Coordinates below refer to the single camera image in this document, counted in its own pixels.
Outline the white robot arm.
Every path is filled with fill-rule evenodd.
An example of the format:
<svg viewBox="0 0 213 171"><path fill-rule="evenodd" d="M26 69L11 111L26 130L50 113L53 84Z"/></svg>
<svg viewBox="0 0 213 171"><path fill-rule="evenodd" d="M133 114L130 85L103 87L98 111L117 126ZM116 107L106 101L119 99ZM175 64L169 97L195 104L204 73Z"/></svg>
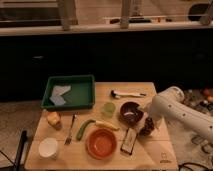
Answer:
<svg viewBox="0 0 213 171"><path fill-rule="evenodd" d="M172 86L156 94L145 109L155 121L159 121L162 116L171 117L208 141L213 141L213 117L183 105L184 98L183 91Z"/></svg>

